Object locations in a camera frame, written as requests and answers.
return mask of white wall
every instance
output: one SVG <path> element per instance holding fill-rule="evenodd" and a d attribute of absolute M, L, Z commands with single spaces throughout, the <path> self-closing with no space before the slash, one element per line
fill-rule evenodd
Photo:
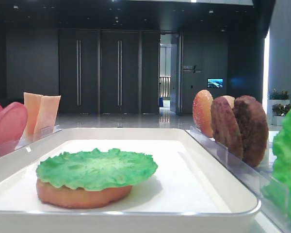
<path fill-rule="evenodd" d="M 269 91 L 291 93 L 291 0 L 277 0 L 270 26 Z"/>

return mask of doorway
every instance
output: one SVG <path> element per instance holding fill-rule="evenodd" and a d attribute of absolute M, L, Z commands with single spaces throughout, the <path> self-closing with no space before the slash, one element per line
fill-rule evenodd
<path fill-rule="evenodd" d="M 170 111 L 171 34 L 161 34 L 160 40 L 160 112 Z"/>

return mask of lettuce model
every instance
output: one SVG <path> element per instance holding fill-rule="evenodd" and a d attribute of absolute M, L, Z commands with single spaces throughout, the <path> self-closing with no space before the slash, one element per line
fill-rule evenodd
<path fill-rule="evenodd" d="M 291 110 L 287 113 L 282 128 L 273 140 L 273 153 L 277 156 L 274 162 L 273 177 L 289 188 L 288 212 L 291 219 Z M 285 208 L 286 192 L 278 191 L 278 184 L 275 181 L 264 187 L 262 193 L 277 206 Z"/>
<path fill-rule="evenodd" d="M 40 163 L 36 188 L 43 203 L 91 209 L 126 197 L 157 169 L 152 155 L 112 149 L 61 153 Z"/>

